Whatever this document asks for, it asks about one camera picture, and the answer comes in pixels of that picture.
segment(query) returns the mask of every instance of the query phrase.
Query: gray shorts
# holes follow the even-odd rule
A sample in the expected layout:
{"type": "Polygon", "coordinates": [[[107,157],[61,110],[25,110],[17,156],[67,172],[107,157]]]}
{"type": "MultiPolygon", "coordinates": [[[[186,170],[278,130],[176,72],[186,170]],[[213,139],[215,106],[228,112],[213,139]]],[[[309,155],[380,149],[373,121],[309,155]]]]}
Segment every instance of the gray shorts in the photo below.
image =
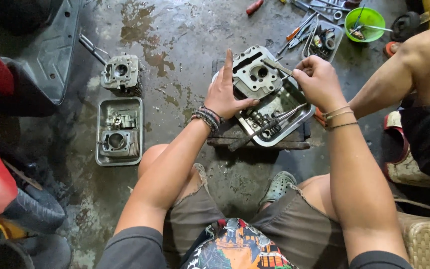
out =
{"type": "MultiPolygon", "coordinates": [[[[163,249],[168,264],[178,268],[203,229],[222,218],[204,187],[182,199],[165,218],[163,249]]],[[[300,269],[348,268],[341,226],[308,204],[297,187],[248,223],[273,240],[300,269]]]]}

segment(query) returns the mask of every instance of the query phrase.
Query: foot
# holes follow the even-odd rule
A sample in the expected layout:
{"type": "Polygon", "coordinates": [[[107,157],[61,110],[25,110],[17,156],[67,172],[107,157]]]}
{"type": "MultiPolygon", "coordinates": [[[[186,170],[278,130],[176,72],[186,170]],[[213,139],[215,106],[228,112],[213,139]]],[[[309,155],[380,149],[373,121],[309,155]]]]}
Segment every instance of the foot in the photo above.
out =
{"type": "Polygon", "coordinates": [[[205,173],[204,166],[200,163],[196,163],[196,164],[194,164],[194,167],[195,167],[195,169],[197,169],[197,172],[200,175],[200,179],[202,180],[202,185],[205,187],[205,190],[207,191],[207,193],[210,194],[208,192],[207,174],[205,173]]]}
{"type": "Polygon", "coordinates": [[[265,197],[260,201],[260,211],[263,210],[267,204],[271,204],[280,199],[290,189],[291,185],[296,185],[296,179],[293,175],[286,171],[282,171],[273,178],[270,187],[268,188],[265,197]]]}

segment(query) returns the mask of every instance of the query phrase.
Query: bracelet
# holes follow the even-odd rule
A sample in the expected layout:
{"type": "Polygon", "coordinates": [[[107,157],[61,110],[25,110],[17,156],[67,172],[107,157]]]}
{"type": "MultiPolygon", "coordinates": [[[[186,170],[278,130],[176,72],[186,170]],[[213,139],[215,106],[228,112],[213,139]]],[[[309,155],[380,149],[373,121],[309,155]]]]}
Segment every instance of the bracelet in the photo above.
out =
{"type": "Polygon", "coordinates": [[[203,120],[208,125],[208,127],[210,127],[210,130],[214,133],[218,131],[218,126],[223,121],[223,118],[218,116],[217,113],[215,113],[211,109],[206,108],[203,105],[194,111],[190,120],[193,119],[203,120]]]}
{"type": "Polygon", "coordinates": [[[348,126],[348,125],[356,125],[356,124],[358,124],[358,122],[348,123],[348,124],[343,124],[343,125],[337,125],[337,126],[333,126],[333,127],[328,127],[327,130],[332,131],[332,130],[339,128],[339,127],[348,126]]]}
{"type": "Polygon", "coordinates": [[[323,116],[324,116],[324,117],[326,117],[326,115],[329,115],[329,114],[331,114],[331,113],[333,113],[333,112],[336,112],[336,111],[338,111],[338,110],[341,110],[341,109],[343,109],[343,108],[348,108],[348,107],[349,107],[349,105],[344,106],[344,107],[340,107],[340,108],[335,109],[335,110],[333,110],[333,111],[331,111],[331,112],[329,112],[329,113],[324,113],[324,114],[323,114],[323,116]]]}
{"type": "Polygon", "coordinates": [[[345,111],[345,112],[341,112],[341,113],[338,113],[338,114],[333,115],[333,116],[328,116],[328,117],[326,117],[326,120],[328,121],[330,119],[333,119],[336,116],[343,115],[343,114],[346,114],[346,113],[353,113],[354,114],[354,112],[352,110],[351,111],[345,111]]]}

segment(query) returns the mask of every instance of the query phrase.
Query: orange screwdriver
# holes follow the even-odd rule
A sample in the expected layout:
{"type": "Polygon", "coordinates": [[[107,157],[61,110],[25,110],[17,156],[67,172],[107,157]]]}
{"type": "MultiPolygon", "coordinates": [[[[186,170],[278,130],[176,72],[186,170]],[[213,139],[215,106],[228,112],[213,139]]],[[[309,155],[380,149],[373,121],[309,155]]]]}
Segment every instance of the orange screwdriver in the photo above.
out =
{"type": "Polygon", "coordinates": [[[308,22],[310,22],[311,21],[311,19],[314,17],[314,15],[316,15],[318,12],[315,12],[315,13],[313,13],[311,16],[309,16],[308,17],[308,19],[306,20],[306,21],[304,21],[300,26],[298,26],[298,27],[296,27],[296,29],[295,30],[293,30],[293,32],[291,32],[291,34],[289,34],[287,37],[286,37],[286,40],[288,40],[288,41],[290,41],[290,40],[292,40],[294,37],[295,37],[295,35],[300,31],[300,29],[303,27],[303,26],[305,26],[308,22]]]}

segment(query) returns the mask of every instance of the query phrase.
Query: pliers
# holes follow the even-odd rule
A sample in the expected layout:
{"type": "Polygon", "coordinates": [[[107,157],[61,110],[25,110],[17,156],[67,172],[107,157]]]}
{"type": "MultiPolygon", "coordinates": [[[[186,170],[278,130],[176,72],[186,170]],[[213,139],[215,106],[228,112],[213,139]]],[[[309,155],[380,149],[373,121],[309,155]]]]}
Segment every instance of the pliers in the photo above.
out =
{"type": "Polygon", "coordinates": [[[305,27],[303,27],[303,29],[300,30],[298,35],[293,40],[291,40],[290,44],[288,45],[288,49],[294,48],[296,45],[303,42],[303,40],[307,39],[311,33],[307,32],[305,34],[304,32],[306,32],[306,30],[309,29],[310,27],[311,27],[311,24],[308,24],[305,27]]]}

